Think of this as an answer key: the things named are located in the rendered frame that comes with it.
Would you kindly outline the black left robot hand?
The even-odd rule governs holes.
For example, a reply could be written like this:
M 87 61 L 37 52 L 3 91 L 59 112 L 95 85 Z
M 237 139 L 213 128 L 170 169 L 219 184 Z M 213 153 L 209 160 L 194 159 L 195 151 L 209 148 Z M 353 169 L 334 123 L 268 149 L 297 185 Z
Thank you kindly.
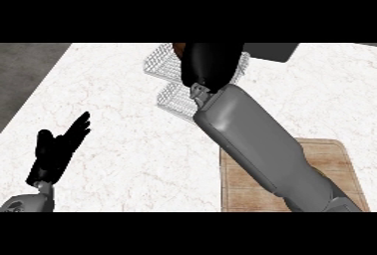
M 34 185 L 44 181 L 55 184 L 65 172 L 72 155 L 90 132 L 90 113 L 84 112 L 67 132 L 53 136 L 47 129 L 37 133 L 36 161 L 25 182 Z

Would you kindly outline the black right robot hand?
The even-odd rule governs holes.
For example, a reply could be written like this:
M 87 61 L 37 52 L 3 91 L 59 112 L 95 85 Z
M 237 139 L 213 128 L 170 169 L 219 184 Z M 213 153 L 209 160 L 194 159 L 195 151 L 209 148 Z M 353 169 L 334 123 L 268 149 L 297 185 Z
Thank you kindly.
M 209 88 L 214 94 L 229 83 L 243 52 L 241 43 L 186 43 L 182 56 L 182 81 Z

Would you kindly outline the wooden cutting board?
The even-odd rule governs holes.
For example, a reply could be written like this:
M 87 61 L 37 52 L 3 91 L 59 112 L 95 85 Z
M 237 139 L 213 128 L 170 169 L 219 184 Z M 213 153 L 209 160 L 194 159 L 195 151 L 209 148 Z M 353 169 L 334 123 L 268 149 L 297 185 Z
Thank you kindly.
M 364 191 L 343 143 L 336 139 L 299 138 L 309 164 L 334 181 L 364 212 Z M 271 194 L 245 173 L 223 149 L 219 150 L 220 210 L 223 212 L 288 212 L 284 200 Z

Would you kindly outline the dark grey appliance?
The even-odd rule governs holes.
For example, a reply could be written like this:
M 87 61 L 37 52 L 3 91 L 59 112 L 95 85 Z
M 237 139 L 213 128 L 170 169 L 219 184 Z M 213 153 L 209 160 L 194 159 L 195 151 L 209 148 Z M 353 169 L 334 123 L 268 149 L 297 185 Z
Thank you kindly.
M 243 51 L 251 58 L 285 63 L 297 46 L 297 43 L 245 43 Z

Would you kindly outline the brown sweet potato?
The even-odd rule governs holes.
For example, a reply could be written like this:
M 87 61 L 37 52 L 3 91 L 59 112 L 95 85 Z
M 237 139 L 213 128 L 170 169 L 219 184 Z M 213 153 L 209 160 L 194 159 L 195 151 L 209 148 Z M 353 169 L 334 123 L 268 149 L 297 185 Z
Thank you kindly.
M 175 53 L 176 53 L 176 55 L 177 55 L 179 58 L 183 57 L 185 47 L 186 47 L 186 44 L 185 44 L 185 43 L 173 43 Z

